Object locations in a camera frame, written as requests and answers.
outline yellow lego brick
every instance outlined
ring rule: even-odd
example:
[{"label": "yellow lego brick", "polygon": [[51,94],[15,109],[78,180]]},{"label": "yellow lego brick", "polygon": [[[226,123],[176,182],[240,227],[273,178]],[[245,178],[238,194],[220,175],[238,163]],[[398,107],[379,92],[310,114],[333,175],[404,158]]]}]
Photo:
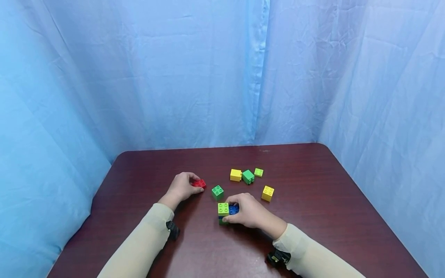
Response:
[{"label": "yellow lego brick", "polygon": [[218,203],[218,216],[229,215],[229,203]]},{"label": "yellow lego brick", "polygon": [[240,181],[241,180],[241,170],[232,169],[230,171],[230,180],[231,181]]},{"label": "yellow lego brick", "polygon": [[272,195],[274,194],[275,189],[265,186],[263,190],[263,194],[261,194],[261,199],[270,202],[272,199]]}]

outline blue backdrop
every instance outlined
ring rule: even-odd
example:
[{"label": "blue backdrop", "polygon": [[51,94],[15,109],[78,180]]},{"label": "blue backdrop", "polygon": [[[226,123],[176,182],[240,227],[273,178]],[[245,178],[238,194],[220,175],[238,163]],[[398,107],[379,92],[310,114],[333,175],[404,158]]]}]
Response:
[{"label": "blue backdrop", "polygon": [[317,141],[444,277],[444,14],[439,0],[6,1],[0,274],[44,277],[123,151]]}]

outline sleeve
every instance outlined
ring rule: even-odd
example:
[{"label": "sleeve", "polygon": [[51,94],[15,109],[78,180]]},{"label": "sleeve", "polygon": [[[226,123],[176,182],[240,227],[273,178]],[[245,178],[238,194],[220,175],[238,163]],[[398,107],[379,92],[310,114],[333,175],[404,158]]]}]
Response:
[{"label": "sleeve", "polygon": [[273,246],[291,254],[287,269],[304,278],[364,278],[355,268],[292,224],[288,224],[281,237],[273,241]]},{"label": "sleeve", "polygon": [[159,251],[164,248],[170,232],[166,222],[173,211],[156,203],[127,239],[114,252],[99,274],[99,278],[145,278]]}]

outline lego brick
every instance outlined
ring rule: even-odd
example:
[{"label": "lego brick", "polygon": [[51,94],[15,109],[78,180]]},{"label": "lego brick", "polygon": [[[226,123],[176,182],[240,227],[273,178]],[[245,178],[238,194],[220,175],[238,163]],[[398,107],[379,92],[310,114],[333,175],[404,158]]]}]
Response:
[{"label": "lego brick", "polygon": [[229,215],[229,203],[218,203],[218,216]]},{"label": "lego brick", "polygon": [[239,205],[230,205],[229,206],[229,214],[234,215],[239,212]]},{"label": "lego brick", "polygon": [[250,170],[246,170],[243,172],[242,179],[248,185],[255,181],[255,176],[252,174]]},{"label": "lego brick", "polygon": [[215,200],[219,201],[222,199],[222,197],[224,197],[224,190],[217,185],[212,189],[212,196],[215,198]]},{"label": "lego brick", "polygon": [[231,181],[240,181],[241,180],[241,170],[232,169],[230,171],[230,180]]},{"label": "lego brick", "polygon": [[275,189],[265,186],[263,189],[263,194],[261,194],[261,199],[270,202],[272,199],[272,195],[274,194]]},{"label": "lego brick", "polygon": [[202,188],[206,188],[207,187],[207,185],[206,185],[206,183],[205,183],[205,181],[203,180],[203,179],[200,179],[199,181],[195,181],[195,182],[193,182],[192,183],[192,186],[195,186],[195,187],[202,187]]},{"label": "lego brick", "polygon": [[255,172],[253,174],[257,177],[263,177],[263,172],[264,172],[263,169],[255,168]]}]

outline green lego brick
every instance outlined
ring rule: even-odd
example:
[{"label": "green lego brick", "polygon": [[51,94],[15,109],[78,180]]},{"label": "green lego brick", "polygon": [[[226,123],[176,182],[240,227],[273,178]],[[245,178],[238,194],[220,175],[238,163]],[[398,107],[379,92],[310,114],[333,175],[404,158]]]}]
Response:
[{"label": "green lego brick", "polygon": [[243,178],[243,181],[245,183],[247,183],[248,185],[255,181],[255,176],[252,174],[252,172],[250,170],[244,171],[242,178]]},{"label": "green lego brick", "polygon": [[218,203],[218,216],[229,215],[229,203]]},{"label": "green lego brick", "polygon": [[257,177],[263,177],[263,172],[264,172],[263,169],[255,168],[255,172],[253,174]]},{"label": "green lego brick", "polygon": [[212,189],[212,196],[215,198],[215,200],[219,201],[222,199],[222,197],[224,197],[224,190],[217,185]]}]

